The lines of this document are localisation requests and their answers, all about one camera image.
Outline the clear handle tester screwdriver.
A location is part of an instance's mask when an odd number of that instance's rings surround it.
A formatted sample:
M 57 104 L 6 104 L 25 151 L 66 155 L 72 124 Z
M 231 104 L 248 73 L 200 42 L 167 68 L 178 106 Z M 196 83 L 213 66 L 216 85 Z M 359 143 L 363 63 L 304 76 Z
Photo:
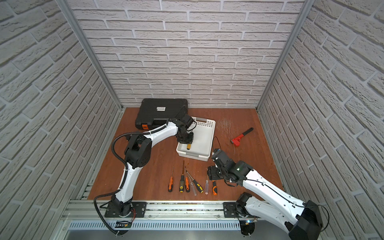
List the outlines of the clear handle tester screwdriver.
M 206 177 L 206 183 L 205 183 L 205 194 L 209 194 L 209 177 Z

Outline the orange handle screwdriver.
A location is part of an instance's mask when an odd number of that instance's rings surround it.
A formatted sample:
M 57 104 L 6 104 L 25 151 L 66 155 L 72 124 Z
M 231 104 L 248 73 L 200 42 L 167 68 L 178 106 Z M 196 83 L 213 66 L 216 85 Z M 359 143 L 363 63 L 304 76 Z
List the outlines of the orange handle screwdriver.
M 184 171 L 183 171 L 184 175 L 185 175 L 185 191 L 187 193 L 190 192 L 190 183 L 189 183 L 189 180 L 188 180 L 188 176 L 186 174 L 186 167 L 184 167 Z

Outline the aluminium corner post left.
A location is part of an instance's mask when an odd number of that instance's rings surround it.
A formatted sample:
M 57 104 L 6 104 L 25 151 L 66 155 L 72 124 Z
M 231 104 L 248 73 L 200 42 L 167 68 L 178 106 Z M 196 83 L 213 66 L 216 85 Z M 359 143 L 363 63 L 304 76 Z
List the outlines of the aluminium corner post left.
M 124 109 L 121 101 L 119 100 L 115 90 L 113 89 L 112 84 L 110 83 L 108 76 L 106 72 L 104 71 L 93 47 L 91 46 L 85 32 L 83 31 L 79 21 L 77 20 L 73 10 L 71 9 L 68 1 L 65 0 L 57 0 L 56 1 L 59 8 L 61 9 L 63 15 L 67 19 L 69 25 L 71 26 L 74 34 L 79 40 L 79 43 L 82 45 L 85 53 L 87 54 L 88 58 L 90 59 L 92 65 L 94 66 L 96 72 L 101 78 L 101 81 L 105 85 L 108 93 L 110 94 L 111 98 L 113 99 L 115 105 L 118 107 L 120 111 Z

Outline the black plastic tool case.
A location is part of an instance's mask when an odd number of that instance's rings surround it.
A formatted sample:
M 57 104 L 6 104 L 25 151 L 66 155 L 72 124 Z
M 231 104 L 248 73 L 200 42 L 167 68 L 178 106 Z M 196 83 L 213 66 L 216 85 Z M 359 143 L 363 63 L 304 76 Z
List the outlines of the black plastic tool case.
M 169 119 L 180 120 L 187 113 L 187 99 L 143 99 L 135 126 L 139 130 L 152 130 Z

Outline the clear handle small screwdriver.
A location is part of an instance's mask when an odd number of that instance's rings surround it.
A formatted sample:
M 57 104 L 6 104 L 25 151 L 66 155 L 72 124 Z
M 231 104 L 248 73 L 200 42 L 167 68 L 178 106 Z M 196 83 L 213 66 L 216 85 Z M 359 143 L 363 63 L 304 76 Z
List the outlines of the clear handle small screwdriver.
M 195 189 L 195 187 L 194 187 L 194 183 L 192 182 L 192 177 L 190 176 L 189 173 L 187 173 L 187 175 L 188 175 L 188 178 L 189 178 L 189 180 L 190 180 L 190 185 L 191 185 L 191 189 L 192 189 L 192 191 L 193 191 L 193 193 L 194 193 L 194 196 L 197 196 L 197 192 L 196 192 L 196 189 Z

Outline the orange black screwdriver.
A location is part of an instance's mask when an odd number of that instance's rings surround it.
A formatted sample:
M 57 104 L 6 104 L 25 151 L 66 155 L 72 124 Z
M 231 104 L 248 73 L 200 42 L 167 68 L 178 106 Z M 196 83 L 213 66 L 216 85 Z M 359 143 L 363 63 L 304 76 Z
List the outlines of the orange black screwdriver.
M 174 173 L 174 168 L 172 168 L 172 173 L 171 173 L 171 177 L 170 177 L 170 181 L 169 181 L 169 185 L 168 185 L 168 192 L 172 192 L 173 191 L 173 186 L 174 186 L 174 176 L 173 176 L 173 173 Z
M 213 188 L 212 188 L 212 190 L 213 190 L 213 195 L 214 195 L 214 196 L 217 196 L 217 195 L 218 195 L 217 183 L 216 183 L 215 180 L 212 180 L 212 182 L 213 182 Z

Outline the white perforated plastic bin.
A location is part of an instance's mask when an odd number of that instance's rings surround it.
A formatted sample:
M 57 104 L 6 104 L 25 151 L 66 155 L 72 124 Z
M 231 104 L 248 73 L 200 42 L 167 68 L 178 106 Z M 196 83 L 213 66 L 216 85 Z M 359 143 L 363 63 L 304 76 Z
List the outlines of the white perforated plastic bin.
M 177 153 L 180 157 L 207 162 L 211 156 L 211 148 L 215 133 L 216 122 L 210 119 L 192 117 L 197 123 L 192 124 L 194 139 L 190 150 L 187 144 L 178 143 Z

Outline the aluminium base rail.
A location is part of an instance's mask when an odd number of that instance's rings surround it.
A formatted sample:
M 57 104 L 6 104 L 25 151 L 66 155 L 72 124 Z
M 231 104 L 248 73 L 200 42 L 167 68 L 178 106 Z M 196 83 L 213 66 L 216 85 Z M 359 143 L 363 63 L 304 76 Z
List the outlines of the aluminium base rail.
M 107 201 L 100 201 L 101 214 L 98 216 L 93 201 L 72 200 L 55 229 L 56 237 L 64 237 L 68 231 L 107 230 L 115 232 L 139 230 L 193 230 L 193 231 L 238 231 L 253 223 L 267 221 L 286 230 L 285 222 L 298 220 L 301 208 L 288 213 L 275 209 L 265 201 L 251 198 L 246 205 L 249 217 L 236 213 L 235 202 L 223 201 L 134 201 L 135 214 L 121 218 L 107 214 Z

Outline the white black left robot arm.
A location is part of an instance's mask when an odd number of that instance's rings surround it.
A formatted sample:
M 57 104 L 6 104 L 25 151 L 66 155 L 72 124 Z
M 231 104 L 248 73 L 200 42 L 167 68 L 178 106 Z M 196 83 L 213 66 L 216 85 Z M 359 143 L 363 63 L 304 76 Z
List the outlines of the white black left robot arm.
M 181 144 L 191 144 L 194 139 L 194 128 L 191 125 L 196 126 L 196 121 L 191 116 L 184 115 L 180 120 L 168 119 L 165 124 L 153 130 L 122 134 L 112 142 L 111 151 L 124 164 L 124 171 L 119 188 L 109 194 L 110 210 L 120 217 L 126 217 L 133 211 L 134 187 L 140 171 L 151 158 L 152 147 L 172 136 L 177 137 Z M 128 140 L 123 158 L 115 150 L 115 144 L 121 138 Z

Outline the aluminium corner post right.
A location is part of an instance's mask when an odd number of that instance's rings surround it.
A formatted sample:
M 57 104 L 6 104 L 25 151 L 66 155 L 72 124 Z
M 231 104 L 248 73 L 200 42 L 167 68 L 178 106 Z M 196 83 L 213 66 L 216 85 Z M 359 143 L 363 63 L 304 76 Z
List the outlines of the aluminium corner post right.
M 271 74 L 271 76 L 267 82 L 266 88 L 263 91 L 261 99 L 259 100 L 258 105 L 256 106 L 257 112 L 260 111 L 264 101 L 266 100 L 268 92 L 271 89 L 272 85 L 274 84 L 276 77 L 280 71 L 280 68 L 282 67 L 283 63 L 285 62 L 287 56 L 289 55 L 291 48 L 294 45 L 296 38 L 299 35 L 299 33 L 300 33 L 300 31 L 301 31 L 301 29 L 302 29 L 302 27 L 303 27 L 303 25 L 307 19 L 307 16 L 310 13 L 314 3 L 315 3 L 315 0 L 304 1 L 302 9 L 299 12 L 297 20 L 292 27 L 290 35 L 289 35 L 289 37 L 288 37 L 288 39 L 287 39 L 287 41 L 283 47 L 283 50 L 282 50 L 282 52 L 278 58 L 278 61 L 277 61 L 276 65 L 273 69 L 273 72 L 272 72 L 272 74 Z

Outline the black yellow long screwdriver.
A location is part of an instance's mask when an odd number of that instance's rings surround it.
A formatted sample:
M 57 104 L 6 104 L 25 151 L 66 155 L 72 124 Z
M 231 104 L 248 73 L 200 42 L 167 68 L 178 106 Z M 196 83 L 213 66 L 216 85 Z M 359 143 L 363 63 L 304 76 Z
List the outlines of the black yellow long screwdriver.
M 184 175 L 185 161 L 183 161 L 181 180 L 179 184 L 179 191 L 183 193 L 185 191 L 185 175 Z

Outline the aluminium corner post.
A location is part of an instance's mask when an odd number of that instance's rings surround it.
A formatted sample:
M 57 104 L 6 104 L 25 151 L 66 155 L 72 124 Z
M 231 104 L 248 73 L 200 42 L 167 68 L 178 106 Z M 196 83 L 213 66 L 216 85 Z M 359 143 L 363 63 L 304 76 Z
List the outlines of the aluminium corner post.
M 259 100 L 258 105 L 256 106 L 257 112 L 260 111 L 264 101 L 266 100 L 268 92 L 271 89 L 272 85 L 274 84 L 276 77 L 280 71 L 280 68 L 282 67 L 283 63 L 285 62 L 287 56 L 289 55 L 291 48 L 294 45 L 296 38 L 299 35 L 299 33 L 300 33 L 300 31 L 301 31 L 301 29 L 302 29 L 302 27 L 303 27 L 303 25 L 307 19 L 307 16 L 310 13 L 314 3 L 315 3 L 315 0 L 304 1 L 302 9 L 299 12 L 297 20 L 292 27 L 290 35 L 289 35 L 289 37 L 288 37 L 288 39 L 287 39 L 287 41 L 283 47 L 283 50 L 282 50 L 282 52 L 278 58 L 278 61 L 277 61 L 276 65 L 273 69 L 273 72 L 272 72 L 272 74 L 271 74 L 271 76 L 267 82 L 266 88 L 263 91 L 261 99 Z
M 111 98 L 113 99 L 115 105 L 118 107 L 120 111 L 124 109 L 121 101 L 119 100 L 115 90 L 113 89 L 112 84 L 110 83 L 108 76 L 106 72 L 104 71 L 93 47 L 91 46 L 85 32 L 83 31 L 79 21 L 77 20 L 73 10 L 71 9 L 68 1 L 65 0 L 57 0 L 56 1 L 59 8 L 61 9 L 63 15 L 67 19 L 69 25 L 71 26 L 74 34 L 79 40 L 79 43 L 82 45 L 85 53 L 87 54 L 88 58 L 90 59 L 92 65 L 94 66 L 96 72 L 101 78 L 101 81 L 105 85 L 108 93 L 110 94 Z

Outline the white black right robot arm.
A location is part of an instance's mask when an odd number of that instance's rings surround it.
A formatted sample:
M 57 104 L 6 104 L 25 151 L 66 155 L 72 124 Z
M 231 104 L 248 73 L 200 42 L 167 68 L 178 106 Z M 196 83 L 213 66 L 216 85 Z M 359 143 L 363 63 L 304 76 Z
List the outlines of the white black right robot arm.
M 247 163 L 234 162 L 221 149 L 213 150 L 212 160 L 214 166 L 207 171 L 209 180 L 224 180 L 229 187 L 241 186 L 256 194 L 243 193 L 238 198 L 237 216 L 262 218 L 285 231 L 292 240 L 316 240 L 328 227 L 321 216 L 321 205 L 284 192 Z

